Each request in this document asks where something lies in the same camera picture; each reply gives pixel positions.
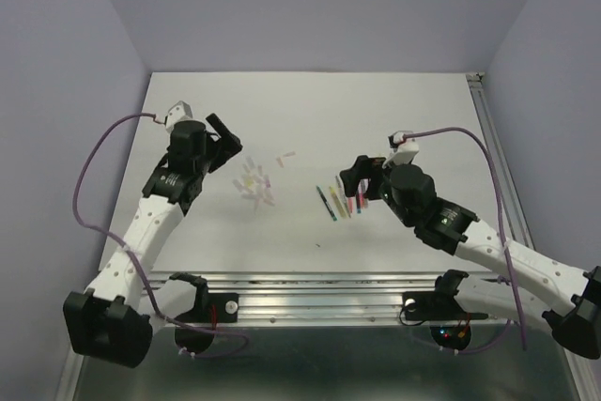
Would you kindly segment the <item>grey white slim pen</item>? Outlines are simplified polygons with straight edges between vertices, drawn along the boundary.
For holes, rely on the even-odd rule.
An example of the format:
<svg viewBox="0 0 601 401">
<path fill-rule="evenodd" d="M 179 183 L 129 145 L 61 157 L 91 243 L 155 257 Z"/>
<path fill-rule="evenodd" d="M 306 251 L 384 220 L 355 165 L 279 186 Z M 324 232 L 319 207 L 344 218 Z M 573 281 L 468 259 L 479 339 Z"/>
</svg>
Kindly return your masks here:
<svg viewBox="0 0 601 401">
<path fill-rule="evenodd" d="M 335 176 L 335 181 L 336 181 L 336 185 L 337 185 L 337 189 L 338 189 L 338 194 L 339 194 L 339 197 L 341 199 L 341 203 L 344 206 L 344 209 L 345 209 L 345 212 L 347 214 L 347 217 L 351 218 L 351 215 L 349 215 L 349 212 L 348 212 L 348 208 L 347 208 L 347 196 L 345 194 L 344 186 L 343 186 L 343 183 L 341 181 L 341 178 L 339 176 Z"/>
</svg>

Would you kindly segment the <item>yellow pen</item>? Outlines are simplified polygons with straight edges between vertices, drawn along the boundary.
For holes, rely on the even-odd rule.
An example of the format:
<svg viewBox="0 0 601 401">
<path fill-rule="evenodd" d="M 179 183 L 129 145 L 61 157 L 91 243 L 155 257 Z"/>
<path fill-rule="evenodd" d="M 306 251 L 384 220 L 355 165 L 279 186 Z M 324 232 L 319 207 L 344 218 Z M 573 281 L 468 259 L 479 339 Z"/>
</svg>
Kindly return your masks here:
<svg viewBox="0 0 601 401">
<path fill-rule="evenodd" d="M 340 216 L 342 218 L 348 219 L 350 217 L 350 213 L 347 211 L 347 205 L 342 199 L 342 197 L 332 186 L 329 187 L 329 192 Z"/>
</svg>

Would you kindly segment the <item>green black pen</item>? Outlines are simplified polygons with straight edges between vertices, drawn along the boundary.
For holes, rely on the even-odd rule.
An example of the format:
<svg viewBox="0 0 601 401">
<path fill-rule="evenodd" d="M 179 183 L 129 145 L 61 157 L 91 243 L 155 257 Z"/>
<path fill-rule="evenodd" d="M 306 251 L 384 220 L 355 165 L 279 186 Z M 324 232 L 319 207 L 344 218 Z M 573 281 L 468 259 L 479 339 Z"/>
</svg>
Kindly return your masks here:
<svg viewBox="0 0 601 401">
<path fill-rule="evenodd" d="M 331 219 L 334 222 L 337 222 L 337 217 L 336 217 L 330 203 L 328 202 L 326 195 L 323 193 L 323 191 L 321 190 L 321 188 L 318 185 L 316 185 L 316 191 L 317 191 L 323 205 L 325 206 L 326 210 L 328 211 L 328 214 L 330 215 Z"/>
</svg>

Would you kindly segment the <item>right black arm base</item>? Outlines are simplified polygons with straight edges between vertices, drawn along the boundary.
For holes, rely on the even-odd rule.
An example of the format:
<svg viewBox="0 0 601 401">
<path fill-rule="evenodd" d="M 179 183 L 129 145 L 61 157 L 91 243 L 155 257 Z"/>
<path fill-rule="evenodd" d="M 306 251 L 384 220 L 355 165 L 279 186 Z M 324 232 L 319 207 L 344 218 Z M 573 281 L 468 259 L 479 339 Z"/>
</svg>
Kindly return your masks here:
<svg viewBox="0 0 601 401">
<path fill-rule="evenodd" d="M 488 314 L 467 310 L 456 299 L 459 284 L 468 278 L 465 271 L 448 270 L 436 279 L 433 290 L 403 292 L 400 323 L 407 327 L 427 323 L 439 347 L 465 353 L 471 340 L 470 323 L 488 319 Z"/>
</svg>

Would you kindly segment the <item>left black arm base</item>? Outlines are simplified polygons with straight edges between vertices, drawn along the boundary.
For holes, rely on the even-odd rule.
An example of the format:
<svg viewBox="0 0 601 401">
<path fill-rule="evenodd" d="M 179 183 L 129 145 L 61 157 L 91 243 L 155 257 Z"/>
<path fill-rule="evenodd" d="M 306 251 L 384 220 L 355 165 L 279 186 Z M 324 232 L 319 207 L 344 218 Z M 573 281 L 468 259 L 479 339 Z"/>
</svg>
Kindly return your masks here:
<svg viewBox="0 0 601 401">
<path fill-rule="evenodd" d="M 152 316 L 153 328 L 173 326 L 179 354 L 194 360 L 217 359 L 239 354 L 248 346 L 244 333 L 218 330 L 238 322 L 238 293 L 213 293 L 204 277 L 176 272 L 153 294 L 159 309 Z"/>
</svg>

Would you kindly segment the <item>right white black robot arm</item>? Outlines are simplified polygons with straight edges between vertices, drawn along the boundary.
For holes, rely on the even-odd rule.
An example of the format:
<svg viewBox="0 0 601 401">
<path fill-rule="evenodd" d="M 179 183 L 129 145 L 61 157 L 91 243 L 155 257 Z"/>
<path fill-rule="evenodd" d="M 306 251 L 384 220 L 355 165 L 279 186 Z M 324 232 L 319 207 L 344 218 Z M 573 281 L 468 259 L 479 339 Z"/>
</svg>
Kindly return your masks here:
<svg viewBox="0 0 601 401">
<path fill-rule="evenodd" d="M 407 291 L 399 315 L 412 324 L 516 321 L 547 332 L 580 357 L 600 357 L 600 269 L 565 265 L 505 238 L 474 212 L 438 197 L 434 180 L 411 163 L 387 164 L 361 155 L 341 171 L 347 196 L 361 181 L 426 246 L 470 261 L 500 276 L 480 279 L 447 270 L 430 291 Z"/>
</svg>

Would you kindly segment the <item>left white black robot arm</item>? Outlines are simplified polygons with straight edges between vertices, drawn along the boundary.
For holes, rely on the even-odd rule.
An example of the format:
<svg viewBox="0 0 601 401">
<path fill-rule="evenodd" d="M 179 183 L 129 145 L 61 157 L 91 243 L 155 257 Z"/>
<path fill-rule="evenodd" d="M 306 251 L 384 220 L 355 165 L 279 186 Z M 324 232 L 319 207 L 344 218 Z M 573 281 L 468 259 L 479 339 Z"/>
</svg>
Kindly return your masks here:
<svg viewBox="0 0 601 401">
<path fill-rule="evenodd" d="M 203 121 L 177 109 L 163 126 L 168 147 L 153 168 L 124 236 L 106 230 L 117 247 L 82 292 L 70 292 L 63 303 L 72 350 L 134 368 L 146 357 L 154 335 L 167 325 L 185 333 L 179 353 L 209 358 L 218 335 L 218 308 L 208 281 L 176 272 L 159 290 L 147 278 L 168 238 L 202 192 L 206 175 L 242 150 L 240 139 L 216 114 Z"/>
</svg>

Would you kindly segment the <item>right side aluminium rail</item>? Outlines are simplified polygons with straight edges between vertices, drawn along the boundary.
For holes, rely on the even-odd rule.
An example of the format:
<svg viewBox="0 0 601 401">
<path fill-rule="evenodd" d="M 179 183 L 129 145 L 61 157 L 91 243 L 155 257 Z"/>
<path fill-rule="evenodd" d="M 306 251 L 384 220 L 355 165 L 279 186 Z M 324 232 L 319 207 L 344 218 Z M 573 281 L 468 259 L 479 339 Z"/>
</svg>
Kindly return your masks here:
<svg viewBox="0 0 601 401">
<path fill-rule="evenodd" d="M 496 167 L 511 238 L 533 249 L 534 243 L 530 229 L 485 95 L 484 75 L 475 72 L 468 73 L 466 80 L 485 143 Z"/>
</svg>

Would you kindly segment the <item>aluminium rail frame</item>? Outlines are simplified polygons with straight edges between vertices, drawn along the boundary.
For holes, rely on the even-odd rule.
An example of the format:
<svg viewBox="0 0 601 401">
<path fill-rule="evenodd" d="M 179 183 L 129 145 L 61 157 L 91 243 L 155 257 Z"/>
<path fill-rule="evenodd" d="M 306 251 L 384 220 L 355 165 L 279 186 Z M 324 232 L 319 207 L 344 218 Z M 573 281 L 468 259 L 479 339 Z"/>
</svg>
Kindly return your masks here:
<svg viewBox="0 0 601 401">
<path fill-rule="evenodd" d="M 596 400 L 586 360 L 531 332 L 507 331 L 489 351 L 452 356 L 426 327 L 397 317 L 403 293 L 431 273 L 212 273 L 239 294 L 250 345 L 230 359 L 180 355 L 161 331 L 134 369 L 70 354 L 60 400 Z"/>
</svg>

